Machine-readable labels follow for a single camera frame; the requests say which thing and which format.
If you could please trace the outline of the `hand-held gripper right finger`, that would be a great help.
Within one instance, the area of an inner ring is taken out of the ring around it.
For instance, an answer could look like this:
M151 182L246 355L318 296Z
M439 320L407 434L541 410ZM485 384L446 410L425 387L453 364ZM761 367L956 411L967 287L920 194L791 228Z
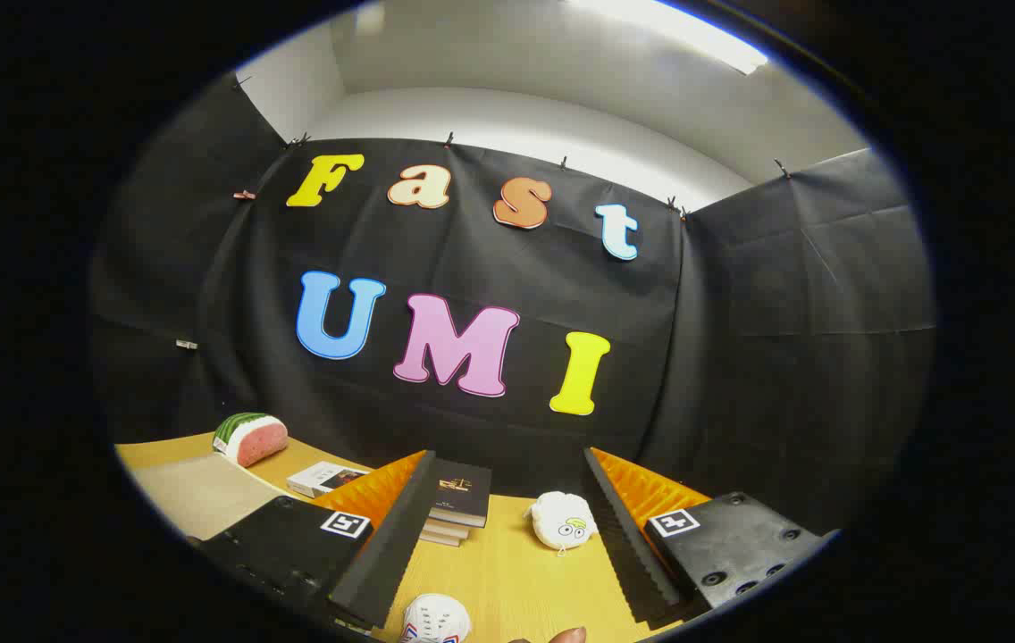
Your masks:
M709 497L596 447L583 456L602 544L651 628L727 610L833 540L747 493Z

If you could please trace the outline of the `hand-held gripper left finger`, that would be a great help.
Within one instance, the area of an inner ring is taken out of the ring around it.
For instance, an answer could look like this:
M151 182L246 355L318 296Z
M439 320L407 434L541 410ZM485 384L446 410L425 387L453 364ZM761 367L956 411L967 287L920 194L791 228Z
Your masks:
M434 504L437 455L422 449L312 501L268 500L196 550L323 628L385 625Z

